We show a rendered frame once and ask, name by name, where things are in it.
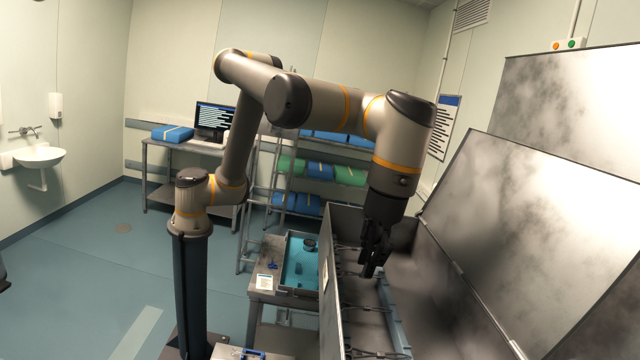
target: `wall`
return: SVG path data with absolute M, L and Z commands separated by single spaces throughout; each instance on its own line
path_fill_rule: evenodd
M 138 119 L 139 112 L 145 112 L 193 120 L 197 100 L 235 105 L 239 90 L 220 82 L 211 71 L 213 56 L 227 47 L 273 54 L 285 69 L 293 66 L 298 73 L 317 79 L 383 94 L 391 88 L 412 94 L 428 19 L 427 10 L 396 0 L 190 1 L 179 5 L 136 0 L 124 115 Z M 124 158 L 141 161 L 140 141 L 149 136 L 148 131 L 126 127 Z M 354 156 L 310 143 L 300 147 Z M 272 161 L 272 153 L 260 153 L 257 184 L 268 185 Z M 166 150 L 149 147 L 148 162 L 165 166 Z M 213 171 L 219 164 L 218 158 L 176 151 L 172 167 Z M 139 171 L 126 168 L 124 174 L 141 177 Z M 166 176 L 150 174 L 149 180 L 163 183 Z M 302 182 L 297 190 L 308 188 Z M 329 192 L 354 196 L 340 190 L 315 187 L 325 197 Z M 348 200 L 362 202 L 364 196 Z
M 132 0 L 0 2 L 0 152 L 41 142 L 67 150 L 59 165 L 0 174 L 0 239 L 122 175 L 122 99 Z M 49 119 L 49 92 L 65 116 Z M 24 126 L 33 133 L 8 134 Z
M 424 184 L 431 187 L 438 181 L 468 128 L 486 130 L 504 58 L 548 51 L 551 41 L 566 37 L 574 5 L 574 0 L 493 0 L 489 23 L 453 35 L 441 93 L 462 95 L 461 106 L 445 163 L 428 157 Z M 431 12 L 418 96 L 435 95 L 453 7 L 454 0 L 448 0 Z M 632 16 L 639 10 L 633 0 L 583 0 L 573 35 L 587 37 L 587 46 L 638 41 L 640 29 Z M 429 54 L 428 47 L 439 53 Z

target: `robotic arm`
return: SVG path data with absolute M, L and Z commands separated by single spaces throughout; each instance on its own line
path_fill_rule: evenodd
M 249 181 L 244 168 L 264 112 L 270 123 L 285 129 L 346 133 L 376 143 L 358 259 L 364 265 L 360 276 L 371 278 L 393 251 L 388 241 L 391 227 L 402 220 L 415 193 L 436 106 L 395 90 L 379 95 L 286 72 L 278 58 L 251 51 L 222 50 L 213 70 L 220 81 L 240 88 L 236 114 L 215 174 L 200 168 L 178 174 L 173 230 L 202 234 L 209 228 L 207 206 L 246 201 Z

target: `green wrapped package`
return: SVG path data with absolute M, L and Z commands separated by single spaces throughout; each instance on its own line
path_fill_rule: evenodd
M 367 177 L 361 168 L 349 167 L 335 164 L 333 166 L 333 176 L 336 183 L 364 187 Z
M 293 164 L 293 173 L 296 175 L 302 175 L 305 173 L 305 163 L 306 161 L 302 158 L 296 158 L 296 161 Z M 278 167 L 276 168 L 278 171 L 289 172 L 289 165 L 291 164 L 291 155 L 280 155 L 280 159 L 278 159 Z

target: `sink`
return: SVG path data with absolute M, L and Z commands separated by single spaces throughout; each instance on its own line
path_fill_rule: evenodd
M 59 147 L 26 147 L 13 153 L 13 158 L 26 168 L 47 168 L 57 165 L 67 151 Z

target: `wall pipe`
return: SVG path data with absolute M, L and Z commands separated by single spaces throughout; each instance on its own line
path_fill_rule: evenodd
M 433 99 L 433 103 L 436 104 L 436 106 L 438 106 L 438 96 L 440 95 L 440 85 L 442 85 L 442 77 L 444 76 L 444 67 L 445 65 L 447 65 L 447 56 L 449 55 L 449 46 L 451 45 L 451 35 L 453 35 L 453 24 L 454 22 L 456 22 L 456 13 L 458 11 L 458 1 L 459 0 L 456 0 L 456 6 L 454 6 L 453 8 L 453 19 L 451 19 L 451 28 L 449 29 L 449 38 L 447 39 L 447 47 L 444 51 L 444 57 L 442 58 L 442 70 L 440 70 L 440 79 L 438 79 L 436 96 Z
M 573 37 L 573 30 L 575 30 L 575 23 L 578 21 L 578 10 L 580 10 L 580 3 L 582 0 L 575 0 L 575 7 L 573 8 L 573 16 L 571 16 L 571 26 L 569 27 L 569 34 L 566 38 Z

